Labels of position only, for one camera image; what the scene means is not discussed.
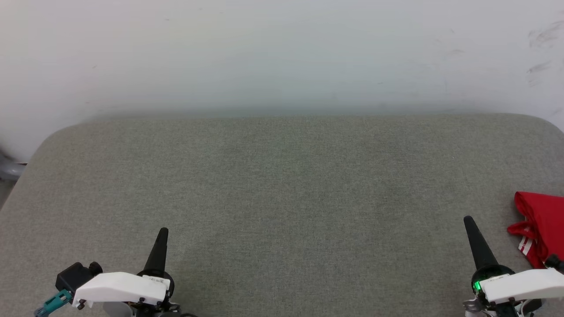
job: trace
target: teal connector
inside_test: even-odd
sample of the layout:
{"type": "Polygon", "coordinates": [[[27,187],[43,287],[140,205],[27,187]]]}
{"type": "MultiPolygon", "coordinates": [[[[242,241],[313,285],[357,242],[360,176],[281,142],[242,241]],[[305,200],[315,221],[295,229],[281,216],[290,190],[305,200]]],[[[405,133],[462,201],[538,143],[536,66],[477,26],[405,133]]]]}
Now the teal connector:
{"type": "Polygon", "coordinates": [[[49,314],[70,302],[71,299],[71,294],[66,289],[63,289],[57,293],[57,295],[43,303],[43,307],[34,312],[35,317],[48,317],[49,314]]]}

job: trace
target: red fabric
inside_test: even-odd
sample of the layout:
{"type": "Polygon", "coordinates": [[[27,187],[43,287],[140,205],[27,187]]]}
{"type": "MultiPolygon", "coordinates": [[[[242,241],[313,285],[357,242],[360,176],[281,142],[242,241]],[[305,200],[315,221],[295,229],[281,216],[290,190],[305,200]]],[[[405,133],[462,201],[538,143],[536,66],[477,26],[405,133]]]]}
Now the red fabric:
{"type": "Polygon", "coordinates": [[[564,197],[516,192],[515,205],[525,221],[509,226],[507,231],[523,236],[519,249],[529,262],[535,268],[544,268],[549,255],[564,258],[564,197]]]}

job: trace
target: green led indicator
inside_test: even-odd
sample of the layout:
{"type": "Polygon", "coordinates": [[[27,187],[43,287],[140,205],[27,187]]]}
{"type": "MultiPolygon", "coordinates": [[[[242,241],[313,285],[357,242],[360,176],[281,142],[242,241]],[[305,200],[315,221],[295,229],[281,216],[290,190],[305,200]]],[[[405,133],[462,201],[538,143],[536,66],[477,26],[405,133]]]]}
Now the green led indicator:
{"type": "Polygon", "coordinates": [[[476,281],[476,283],[474,283],[474,289],[476,290],[476,292],[479,292],[482,287],[480,286],[480,281],[476,281]]]}

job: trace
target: black cone-shaped tip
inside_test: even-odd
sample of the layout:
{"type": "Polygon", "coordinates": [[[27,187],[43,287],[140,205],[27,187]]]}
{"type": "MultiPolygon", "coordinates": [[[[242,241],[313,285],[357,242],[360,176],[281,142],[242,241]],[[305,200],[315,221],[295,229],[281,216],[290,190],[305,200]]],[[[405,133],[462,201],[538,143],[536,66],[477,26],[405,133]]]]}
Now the black cone-shaped tip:
{"type": "Polygon", "coordinates": [[[158,274],[158,277],[164,277],[166,264],[166,243],[168,239],[169,230],[167,228],[161,228],[161,230],[158,232],[155,244],[153,244],[153,249],[149,254],[147,263],[145,264],[144,271],[152,270],[156,274],[158,274]]]}
{"type": "Polygon", "coordinates": [[[496,265],[497,260],[495,260],[492,250],[471,216],[467,215],[464,217],[464,226],[466,227],[466,234],[468,235],[468,242],[470,242],[476,270],[488,265],[496,265]]]}

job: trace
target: gray table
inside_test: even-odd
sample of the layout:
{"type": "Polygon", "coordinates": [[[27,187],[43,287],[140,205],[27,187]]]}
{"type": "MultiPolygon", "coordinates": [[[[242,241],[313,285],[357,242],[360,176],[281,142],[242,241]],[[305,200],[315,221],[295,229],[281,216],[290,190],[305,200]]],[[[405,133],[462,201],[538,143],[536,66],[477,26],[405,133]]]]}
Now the gray table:
{"type": "Polygon", "coordinates": [[[564,134],[519,115],[70,127],[0,211],[2,315],[31,316],[76,261],[137,273],[166,226],[173,299],[200,317],[463,316],[463,216],[500,263],[531,268],[506,233],[513,195],[564,195],[563,163],[564,134]]]}

